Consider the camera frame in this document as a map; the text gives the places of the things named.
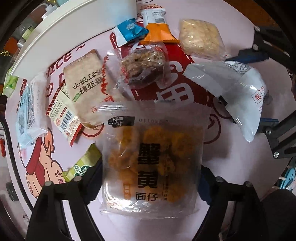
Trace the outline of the grey white snack bag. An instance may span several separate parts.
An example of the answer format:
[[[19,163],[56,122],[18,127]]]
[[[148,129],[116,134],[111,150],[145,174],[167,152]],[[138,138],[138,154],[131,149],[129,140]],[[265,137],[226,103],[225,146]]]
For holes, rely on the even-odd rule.
[[[189,64],[183,75],[216,98],[221,97],[245,140],[253,141],[268,92],[255,68],[237,61],[214,61]]]

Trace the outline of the egg yolk snack clear bag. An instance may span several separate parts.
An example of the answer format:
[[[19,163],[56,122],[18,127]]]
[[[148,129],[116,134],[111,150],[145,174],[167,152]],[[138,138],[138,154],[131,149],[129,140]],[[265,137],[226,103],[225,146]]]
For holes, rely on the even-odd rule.
[[[101,212],[148,219],[194,213],[210,108],[127,101],[98,112],[104,118]]]

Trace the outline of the soda cracker pack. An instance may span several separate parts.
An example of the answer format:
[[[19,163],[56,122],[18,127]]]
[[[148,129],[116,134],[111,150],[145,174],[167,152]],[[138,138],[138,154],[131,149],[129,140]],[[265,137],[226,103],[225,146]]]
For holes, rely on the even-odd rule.
[[[85,128],[96,129],[103,124],[97,110],[102,102],[126,100],[95,49],[67,65],[63,74],[74,112]]]

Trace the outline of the green snack packet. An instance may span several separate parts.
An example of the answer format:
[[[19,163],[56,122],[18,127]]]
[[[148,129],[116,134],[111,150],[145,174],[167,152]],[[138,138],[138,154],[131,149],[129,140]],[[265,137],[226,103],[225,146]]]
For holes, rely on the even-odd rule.
[[[83,176],[87,169],[95,166],[102,157],[100,150],[93,143],[86,153],[69,170],[62,172],[66,182],[70,182],[76,176]]]

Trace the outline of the rice cracker clear packet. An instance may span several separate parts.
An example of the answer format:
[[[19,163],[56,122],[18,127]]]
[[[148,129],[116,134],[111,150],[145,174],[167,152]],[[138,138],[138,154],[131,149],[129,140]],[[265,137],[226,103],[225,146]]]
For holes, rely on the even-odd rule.
[[[181,19],[179,42],[185,54],[219,61],[227,52],[217,27],[203,20]]]

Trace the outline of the red white barcode snack packet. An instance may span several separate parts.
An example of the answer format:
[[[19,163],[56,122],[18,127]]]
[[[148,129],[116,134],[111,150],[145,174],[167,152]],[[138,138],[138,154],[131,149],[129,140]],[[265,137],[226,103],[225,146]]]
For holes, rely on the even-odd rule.
[[[82,124],[75,114],[65,81],[56,90],[46,111],[48,116],[72,147]]]

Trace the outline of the light blue white snack packet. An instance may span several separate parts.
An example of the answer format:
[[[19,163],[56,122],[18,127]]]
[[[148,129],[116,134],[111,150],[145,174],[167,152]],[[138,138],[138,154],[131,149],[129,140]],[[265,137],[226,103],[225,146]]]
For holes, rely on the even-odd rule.
[[[46,75],[40,72],[23,90],[16,117],[16,135],[21,150],[48,132],[45,110],[46,87]]]

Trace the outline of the orange white snack packet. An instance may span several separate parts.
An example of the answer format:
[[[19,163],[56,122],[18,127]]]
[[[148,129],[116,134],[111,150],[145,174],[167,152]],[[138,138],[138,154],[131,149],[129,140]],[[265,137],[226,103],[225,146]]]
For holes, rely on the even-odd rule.
[[[142,45],[148,45],[156,42],[179,43],[170,31],[166,22],[166,9],[143,9],[140,11],[143,17],[144,27],[149,31],[148,34],[140,41]]]

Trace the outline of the pink cartoon tablecloth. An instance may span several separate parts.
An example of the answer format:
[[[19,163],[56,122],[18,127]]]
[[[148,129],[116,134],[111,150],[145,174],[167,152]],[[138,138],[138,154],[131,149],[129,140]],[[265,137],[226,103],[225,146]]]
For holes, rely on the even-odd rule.
[[[149,3],[148,1],[139,1],[137,6],[139,8],[142,7],[142,9],[145,7],[165,8],[165,18],[171,32],[176,37],[179,35],[179,19],[199,19],[216,25],[231,56],[238,54],[241,49],[247,49],[252,46],[254,24],[225,1],[151,1]],[[50,67],[52,75],[49,79],[51,79],[54,85],[49,96],[50,98],[58,87],[58,77],[62,74],[62,68],[95,48],[100,41],[102,42],[102,45],[99,45],[101,49],[105,48],[106,51],[111,49],[112,43],[115,44],[115,37],[110,37],[110,35],[112,35],[111,31],[87,41],[85,46],[79,51],[73,50],[67,53],[62,59],[57,60],[54,67]],[[180,57],[173,57],[171,65],[173,79],[176,79],[173,87],[159,89],[157,85],[151,86],[151,98],[175,97],[177,95],[176,91],[182,91],[181,93],[184,94],[185,100],[189,97],[189,94],[194,94],[197,97],[196,100],[203,103],[205,101],[209,104],[210,94],[195,83],[191,83],[188,79],[183,78],[183,72],[190,63],[189,57],[181,53],[182,51],[178,45],[176,48],[179,50],[176,54],[179,54]],[[295,111],[295,100],[290,91],[292,81],[286,68],[272,59],[251,65],[260,72],[272,97],[270,104],[264,104],[262,117],[281,121]],[[18,173],[27,196],[34,206],[36,198],[33,197],[28,189],[25,177],[26,170],[20,159],[15,134],[16,110],[20,101],[20,91],[23,84],[25,85],[26,81],[22,78],[18,79],[16,89],[6,104],[5,117],[14,146],[13,150]],[[259,198],[264,197],[284,171],[290,158],[273,158],[268,140],[262,133],[256,134],[254,140],[248,144],[239,127],[230,119],[226,119],[229,117],[229,114],[227,114],[224,106],[218,103],[215,98],[213,102],[217,112],[212,110],[213,115],[210,116],[214,124],[207,130],[205,142],[211,142],[211,144],[204,145],[202,164],[208,167],[215,176],[221,176],[229,183],[243,184],[245,181],[250,181],[254,185]],[[78,143],[70,147],[55,125],[52,126],[51,130],[54,136],[54,144],[56,145],[51,157],[62,166],[63,170],[72,167],[91,143],[96,141],[99,144],[103,133],[91,131],[89,132],[90,134],[82,134],[82,137],[79,137]],[[9,169],[21,205],[25,213],[30,217],[32,212],[24,201],[19,187],[16,186],[17,181],[12,175],[13,168],[11,163],[9,163]],[[197,212],[184,218],[138,219],[115,213],[100,213],[101,202],[102,196],[100,191],[98,197],[88,205],[88,208],[105,240],[192,240],[209,208],[207,203],[198,197]],[[79,240],[80,238],[70,213],[69,203],[65,201],[63,203],[71,237],[74,240]]]

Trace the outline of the nut date clear packet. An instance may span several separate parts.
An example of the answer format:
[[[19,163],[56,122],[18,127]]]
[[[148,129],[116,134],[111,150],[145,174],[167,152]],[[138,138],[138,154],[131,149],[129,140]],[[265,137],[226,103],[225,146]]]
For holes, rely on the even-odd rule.
[[[119,88],[141,89],[153,83],[166,88],[172,84],[169,55],[163,42],[138,49],[113,49],[105,59],[107,73]]]

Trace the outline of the green tissue pack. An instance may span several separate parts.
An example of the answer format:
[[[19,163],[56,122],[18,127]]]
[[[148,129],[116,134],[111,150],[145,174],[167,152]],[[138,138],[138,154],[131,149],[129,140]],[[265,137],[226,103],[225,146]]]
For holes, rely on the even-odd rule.
[[[4,87],[3,87],[3,92],[2,94],[5,95],[6,97],[10,97],[11,94],[14,92],[16,88],[16,84],[18,81],[17,76],[11,75],[13,66],[11,66],[8,71],[6,72],[5,79],[4,79]]]

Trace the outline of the blue white candy packet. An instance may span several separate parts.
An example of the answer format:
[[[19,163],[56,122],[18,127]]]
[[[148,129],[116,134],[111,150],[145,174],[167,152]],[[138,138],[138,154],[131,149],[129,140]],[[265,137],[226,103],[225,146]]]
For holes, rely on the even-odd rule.
[[[117,25],[112,32],[116,38],[116,44],[121,47],[127,43],[143,39],[149,30],[137,24],[135,18],[123,21]]]

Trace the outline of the white plastic storage tray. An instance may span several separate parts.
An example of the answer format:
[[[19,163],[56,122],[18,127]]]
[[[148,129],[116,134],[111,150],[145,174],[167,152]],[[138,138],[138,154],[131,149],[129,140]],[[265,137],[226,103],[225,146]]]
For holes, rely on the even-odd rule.
[[[31,80],[74,47],[136,16],[135,1],[67,1],[33,30],[11,74]]]

